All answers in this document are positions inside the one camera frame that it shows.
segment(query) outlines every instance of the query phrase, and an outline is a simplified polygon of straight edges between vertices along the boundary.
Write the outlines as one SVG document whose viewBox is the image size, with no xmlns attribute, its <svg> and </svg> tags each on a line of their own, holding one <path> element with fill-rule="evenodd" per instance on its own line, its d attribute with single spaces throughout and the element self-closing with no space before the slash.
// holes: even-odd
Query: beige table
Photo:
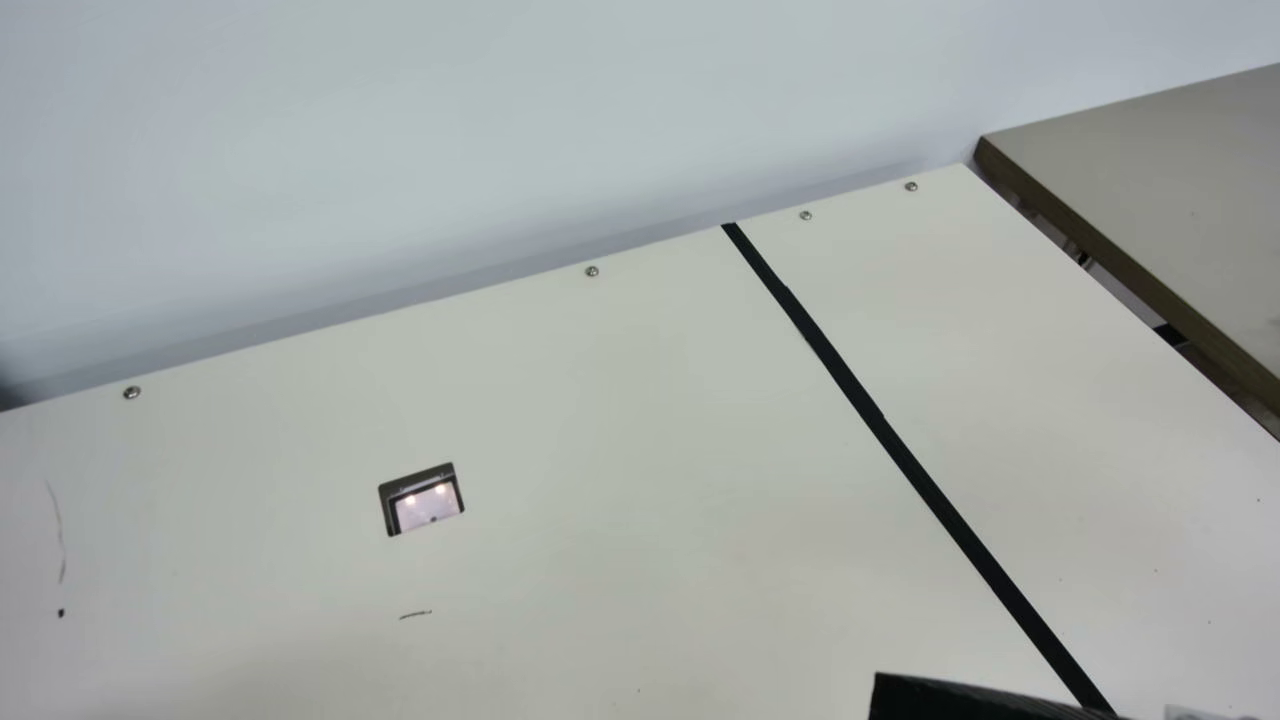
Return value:
<svg viewBox="0 0 1280 720">
<path fill-rule="evenodd" d="M 1280 65 L 991 133 L 974 159 L 1280 413 Z"/>
</svg>

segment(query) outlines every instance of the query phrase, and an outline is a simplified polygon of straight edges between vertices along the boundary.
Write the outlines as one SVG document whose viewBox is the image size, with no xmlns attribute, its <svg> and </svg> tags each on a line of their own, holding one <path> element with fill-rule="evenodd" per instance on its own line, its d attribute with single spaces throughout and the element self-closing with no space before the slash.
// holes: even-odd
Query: scratch mark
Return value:
<svg viewBox="0 0 1280 720">
<path fill-rule="evenodd" d="M 58 507 L 58 496 L 54 495 L 54 486 L 45 479 L 45 489 L 49 491 L 49 500 L 54 501 L 54 518 L 58 519 L 58 548 L 63 551 L 63 566 L 58 569 L 58 584 L 63 584 L 67 578 L 67 543 L 63 542 L 63 511 Z"/>
</svg>

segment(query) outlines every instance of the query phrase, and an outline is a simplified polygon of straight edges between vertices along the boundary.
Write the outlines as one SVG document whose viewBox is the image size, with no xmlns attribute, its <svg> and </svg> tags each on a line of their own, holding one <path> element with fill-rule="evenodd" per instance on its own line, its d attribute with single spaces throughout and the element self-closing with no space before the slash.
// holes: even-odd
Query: white wall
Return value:
<svg viewBox="0 0 1280 720">
<path fill-rule="evenodd" d="M 1280 60 L 1280 5 L 0 6 L 26 400 L 961 160 Z"/>
</svg>

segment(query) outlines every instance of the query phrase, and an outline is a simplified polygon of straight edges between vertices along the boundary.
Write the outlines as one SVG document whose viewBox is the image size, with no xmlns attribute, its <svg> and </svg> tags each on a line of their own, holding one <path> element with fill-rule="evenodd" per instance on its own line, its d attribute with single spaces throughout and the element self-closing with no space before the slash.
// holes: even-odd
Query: white table surface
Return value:
<svg viewBox="0 0 1280 720">
<path fill-rule="evenodd" d="M 1280 712 L 1280 443 L 963 167 L 740 223 L 1116 711 Z"/>
<path fill-rule="evenodd" d="M 721 231 L 596 264 L 0 414 L 0 716 L 1069 700 Z M 466 511 L 388 538 L 445 461 Z"/>
</svg>

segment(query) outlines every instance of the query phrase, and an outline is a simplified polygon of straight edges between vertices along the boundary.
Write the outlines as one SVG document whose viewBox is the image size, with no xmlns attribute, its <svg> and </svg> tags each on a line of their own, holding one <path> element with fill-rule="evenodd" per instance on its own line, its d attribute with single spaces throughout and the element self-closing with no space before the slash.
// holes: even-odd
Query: wooden edge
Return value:
<svg viewBox="0 0 1280 720">
<path fill-rule="evenodd" d="M 1170 325 L 1183 333 L 1212 361 L 1226 370 L 1244 389 L 1252 392 L 1272 413 L 1280 414 L 1280 378 L 1276 378 L 1222 331 L 1217 329 L 1176 292 L 1169 290 L 1124 250 L 1098 232 L 1088 220 L 1062 202 L 1036 178 L 1018 167 L 989 140 L 978 140 L 973 152 L 978 168 L 997 186 L 1015 192 L 1080 250 L 1088 252 L 1117 281 L 1124 283 Z"/>
</svg>

